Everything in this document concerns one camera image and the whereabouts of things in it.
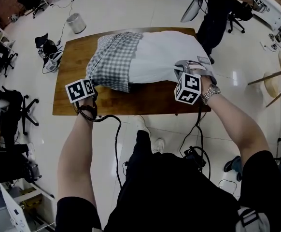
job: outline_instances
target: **black t-shirt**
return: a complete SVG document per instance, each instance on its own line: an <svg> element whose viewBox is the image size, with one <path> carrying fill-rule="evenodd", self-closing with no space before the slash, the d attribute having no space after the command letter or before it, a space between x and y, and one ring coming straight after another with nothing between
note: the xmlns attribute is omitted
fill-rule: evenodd
<svg viewBox="0 0 281 232"><path fill-rule="evenodd" d="M270 231L281 231L281 174L270 152L258 152L246 162L239 201L188 160L163 154L125 182L104 231L235 231L240 206L265 213ZM57 232L90 232L93 227L101 224L89 201L58 201Z"/></svg>

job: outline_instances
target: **wooden chair leg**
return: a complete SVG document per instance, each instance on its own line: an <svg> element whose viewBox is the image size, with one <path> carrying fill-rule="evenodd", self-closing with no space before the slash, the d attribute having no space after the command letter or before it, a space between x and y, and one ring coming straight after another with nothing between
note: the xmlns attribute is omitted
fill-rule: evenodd
<svg viewBox="0 0 281 232"><path fill-rule="evenodd" d="M271 103L269 103L266 107L269 107L272 103L274 103L277 99L279 99L281 97L281 93L271 101Z"/></svg>
<svg viewBox="0 0 281 232"><path fill-rule="evenodd" d="M261 81L265 81L265 80L267 80L267 79L273 78L273 77L278 76L278 75L281 75L281 71L276 72L276 73L273 73L272 75L263 77L263 78L261 78L261 79L258 79L258 80L256 80L256 81L250 82L250 83L248 83L248 85L251 85L251 84L254 84L254 83L258 83L258 82L261 82Z"/></svg>

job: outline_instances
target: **white desk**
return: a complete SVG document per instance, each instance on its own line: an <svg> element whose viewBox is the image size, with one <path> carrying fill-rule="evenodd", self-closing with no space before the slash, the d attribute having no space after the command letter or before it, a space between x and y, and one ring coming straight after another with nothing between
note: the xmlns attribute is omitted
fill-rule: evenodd
<svg viewBox="0 0 281 232"><path fill-rule="evenodd" d="M270 11L259 13L252 10L253 13L267 22L273 31L281 27L281 5L275 0L262 0L262 2L270 8Z"/></svg>

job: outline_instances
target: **checkered fabric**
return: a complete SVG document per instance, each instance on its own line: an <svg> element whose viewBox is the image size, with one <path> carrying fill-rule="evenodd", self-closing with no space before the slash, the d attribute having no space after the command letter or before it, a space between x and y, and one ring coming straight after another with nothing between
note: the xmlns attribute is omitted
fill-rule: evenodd
<svg viewBox="0 0 281 232"><path fill-rule="evenodd" d="M98 48L87 65L86 78L128 93L130 63L141 37L141 33L125 32L99 38Z"/></svg>

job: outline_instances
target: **trash can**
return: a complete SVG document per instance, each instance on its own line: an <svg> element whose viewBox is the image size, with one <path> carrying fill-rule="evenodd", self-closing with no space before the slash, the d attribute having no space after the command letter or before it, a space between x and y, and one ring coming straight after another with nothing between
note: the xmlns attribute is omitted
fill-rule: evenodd
<svg viewBox="0 0 281 232"><path fill-rule="evenodd" d="M74 33L80 33L84 31L87 26L79 13L70 15L67 19L67 24L69 24Z"/></svg>

